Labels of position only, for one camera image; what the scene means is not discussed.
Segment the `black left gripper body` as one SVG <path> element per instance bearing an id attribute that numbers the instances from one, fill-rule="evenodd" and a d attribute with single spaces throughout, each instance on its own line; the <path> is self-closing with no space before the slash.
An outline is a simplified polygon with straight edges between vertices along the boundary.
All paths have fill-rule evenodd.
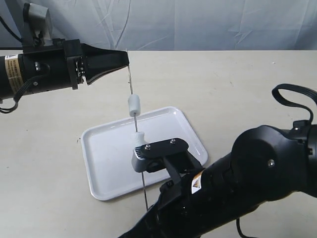
<path id="1" fill-rule="evenodd" d="M 79 39 L 65 40 L 62 43 L 65 64 L 66 76 L 69 80 L 70 87 L 73 90 L 78 89 L 78 85 L 83 83 L 82 69 L 83 66 L 83 50 Z"/>

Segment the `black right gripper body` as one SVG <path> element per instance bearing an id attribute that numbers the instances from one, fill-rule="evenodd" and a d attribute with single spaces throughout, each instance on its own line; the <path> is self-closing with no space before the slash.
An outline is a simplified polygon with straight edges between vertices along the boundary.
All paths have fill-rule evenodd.
<path id="1" fill-rule="evenodd" d="M 176 188 L 167 187 L 138 223 L 140 238 L 199 238 L 238 217 L 234 191 L 218 173 L 186 179 L 181 195 L 172 195 Z"/>

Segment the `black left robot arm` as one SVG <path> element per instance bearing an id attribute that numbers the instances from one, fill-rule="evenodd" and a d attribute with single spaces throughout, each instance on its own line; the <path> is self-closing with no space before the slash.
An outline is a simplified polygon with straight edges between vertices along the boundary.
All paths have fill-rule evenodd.
<path id="1" fill-rule="evenodd" d="M 0 98 L 13 98 L 30 79 L 26 94 L 63 88 L 76 90 L 129 65 L 126 51 L 96 48 L 76 40 L 55 39 L 53 45 L 25 47 L 21 54 L 0 58 Z"/>

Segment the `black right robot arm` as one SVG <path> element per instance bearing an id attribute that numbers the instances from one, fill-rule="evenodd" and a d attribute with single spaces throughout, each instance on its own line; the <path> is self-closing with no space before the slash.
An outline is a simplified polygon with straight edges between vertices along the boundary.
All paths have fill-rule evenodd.
<path id="1" fill-rule="evenodd" d="M 179 138 L 151 143 L 137 154 L 147 172 L 171 179 L 125 238 L 199 238 L 293 192 L 317 195 L 317 127 L 262 125 L 243 132 L 232 150 L 207 168 Z"/>

